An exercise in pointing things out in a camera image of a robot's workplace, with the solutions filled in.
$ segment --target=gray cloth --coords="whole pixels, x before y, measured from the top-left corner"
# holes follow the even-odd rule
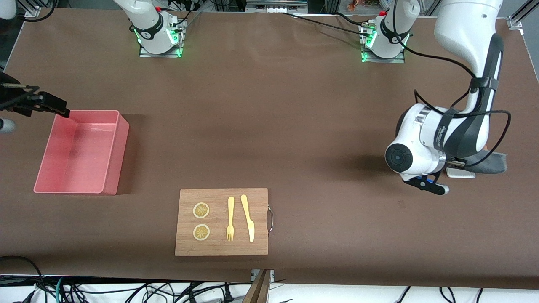
[[[469,156],[464,158],[466,160],[466,163],[473,164],[485,157],[488,154],[488,150],[482,150],[478,152],[477,154],[473,156]],[[486,158],[483,162],[471,166],[471,167],[464,167],[464,170],[470,171],[472,173],[478,173],[478,174],[501,174],[504,173],[507,170],[507,154],[500,154],[493,152],[492,155],[490,155],[488,158]]]

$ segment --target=wooden plank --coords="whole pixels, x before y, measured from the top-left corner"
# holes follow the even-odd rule
[[[254,221],[254,242],[249,241],[247,221],[240,196],[247,195],[249,213]],[[234,240],[226,238],[228,198],[234,203]],[[197,203],[206,203],[209,213],[204,218],[193,214]],[[268,254],[267,230],[268,191],[266,188],[182,189],[179,195],[176,256],[251,256]],[[206,240],[197,240],[193,230],[199,224],[210,229]]]
[[[260,285],[260,291],[258,293],[258,298],[256,303],[267,303],[268,301],[268,292],[270,291],[270,282],[271,282],[271,270],[264,270],[263,281]]]
[[[258,273],[258,276],[254,279],[253,284],[251,287],[249,287],[249,290],[247,291],[247,294],[243,298],[243,301],[241,303],[255,303],[258,300],[258,296],[260,294],[260,289],[262,288],[262,281],[264,281],[264,277],[266,276],[267,270],[262,270]]]

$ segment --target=brown table surface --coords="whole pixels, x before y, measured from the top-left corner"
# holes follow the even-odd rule
[[[320,20],[354,27],[342,19]],[[409,45],[448,55],[435,19]],[[122,11],[58,9],[24,25],[7,73],[130,124],[117,196],[34,194],[53,115],[2,113],[0,254],[45,274],[288,283],[539,286],[539,85],[522,36],[506,52],[495,109],[513,123],[505,174],[450,180],[439,197],[383,160],[413,89],[448,106],[469,83],[452,64],[408,54],[362,63],[357,37],[281,14],[204,13],[184,58],[138,58]],[[505,123],[495,116],[489,146]],[[181,188],[269,188],[269,255],[175,257]],[[32,273],[20,263],[2,272]]]

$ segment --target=pink plastic bin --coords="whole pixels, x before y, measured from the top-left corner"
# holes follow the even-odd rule
[[[34,192],[115,195],[128,131],[118,111],[56,115]]]

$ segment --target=green led light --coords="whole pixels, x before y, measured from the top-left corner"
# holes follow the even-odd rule
[[[178,37],[172,37],[172,32],[170,30],[167,30],[167,35],[169,36],[169,39],[170,39],[170,42],[171,43],[176,43],[176,40],[178,40]]]
[[[372,34],[369,35],[370,39],[367,39],[367,47],[372,47],[377,35],[376,31],[372,31]]]
[[[139,33],[135,31],[136,40],[139,42],[140,45],[142,45],[142,42],[140,41]]]

